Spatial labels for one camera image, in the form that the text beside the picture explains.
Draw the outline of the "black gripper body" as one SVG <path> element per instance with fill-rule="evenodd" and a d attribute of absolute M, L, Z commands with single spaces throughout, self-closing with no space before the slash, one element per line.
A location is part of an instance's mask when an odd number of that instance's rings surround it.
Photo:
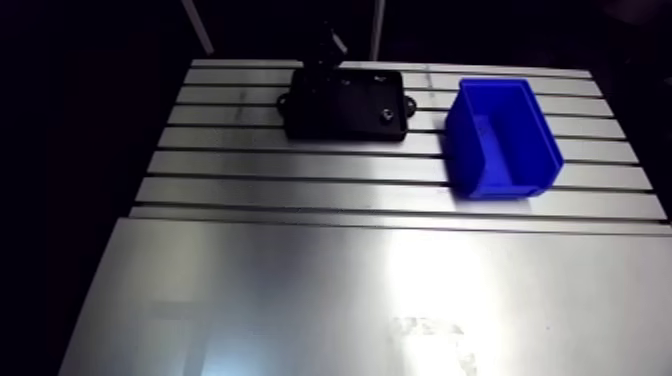
<path fill-rule="evenodd" d="M 331 70 L 340 66 L 348 48 L 328 21 L 312 25 L 303 38 L 303 67 Z"/>

